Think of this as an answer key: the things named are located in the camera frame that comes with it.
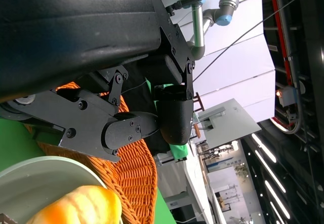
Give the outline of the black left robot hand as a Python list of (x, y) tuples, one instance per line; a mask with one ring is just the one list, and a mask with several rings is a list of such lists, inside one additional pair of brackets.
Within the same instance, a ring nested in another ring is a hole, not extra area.
[(185, 145), (194, 57), (161, 0), (1, 0), (1, 117), (63, 129), (112, 162), (160, 131)]

